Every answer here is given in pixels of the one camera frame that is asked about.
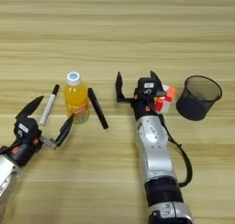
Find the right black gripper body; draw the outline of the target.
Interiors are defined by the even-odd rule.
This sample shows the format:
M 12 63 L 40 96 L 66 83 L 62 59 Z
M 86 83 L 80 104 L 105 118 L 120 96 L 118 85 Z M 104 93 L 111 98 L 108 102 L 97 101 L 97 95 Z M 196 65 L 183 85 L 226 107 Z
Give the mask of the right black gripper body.
M 117 93 L 117 101 L 119 103 L 129 103 L 134 111 L 136 120 L 146 116 L 158 116 L 154 108 L 154 98 L 166 96 L 164 91 L 158 92 L 156 95 L 141 95 L 137 91 L 134 96 L 126 98 L 122 93 Z

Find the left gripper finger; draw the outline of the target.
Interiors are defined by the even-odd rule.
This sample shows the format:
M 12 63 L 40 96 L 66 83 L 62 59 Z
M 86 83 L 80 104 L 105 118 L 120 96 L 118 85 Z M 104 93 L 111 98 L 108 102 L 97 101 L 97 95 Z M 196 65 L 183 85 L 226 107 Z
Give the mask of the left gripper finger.
M 43 95 L 36 97 L 33 101 L 29 102 L 16 116 L 16 119 L 21 117 L 27 117 L 34 113 L 34 111 L 38 108 L 40 102 L 44 98 Z
M 65 121 L 65 123 L 62 125 L 62 127 L 60 129 L 60 134 L 57 137 L 57 139 L 55 140 L 56 145 L 58 147 L 60 147 L 62 145 L 62 143 L 64 142 L 64 140 L 67 138 L 67 136 L 68 136 L 68 134 L 69 134 L 69 132 L 71 130 L 72 124 L 73 124 L 73 116 L 70 116 Z

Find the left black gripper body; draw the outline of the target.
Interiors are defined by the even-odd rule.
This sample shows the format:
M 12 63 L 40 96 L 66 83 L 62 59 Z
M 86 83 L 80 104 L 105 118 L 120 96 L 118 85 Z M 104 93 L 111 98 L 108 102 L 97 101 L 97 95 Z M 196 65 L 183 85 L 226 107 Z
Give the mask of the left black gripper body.
M 0 149 L 0 166 L 22 168 L 28 164 L 35 153 L 41 150 L 43 145 L 53 150 L 58 147 L 56 140 L 48 139 L 43 135 L 34 136 L 31 140 L 16 139 L 11 146 L 3 146 Z

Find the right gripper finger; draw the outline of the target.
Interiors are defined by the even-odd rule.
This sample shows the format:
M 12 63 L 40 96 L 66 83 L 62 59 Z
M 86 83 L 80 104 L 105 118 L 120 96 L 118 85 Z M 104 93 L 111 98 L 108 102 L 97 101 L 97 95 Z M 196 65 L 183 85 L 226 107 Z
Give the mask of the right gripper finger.
M 122 93 L 122 76 L 121 73 L 117 73 L 117 79 L 116 79 L 116 94 L 117 94 L 117 101 L 123 101 L 125 99 L 125 96 Z
M 157 91 L 161 91 L 161 92 L 164 91 L 162 87 L 162 82 L 160 78 L 158 77 L 158 75 L 154 71 L 150 71 L 150 74 L 151 74 L 151 78 L 155 79 L 157 82 Z

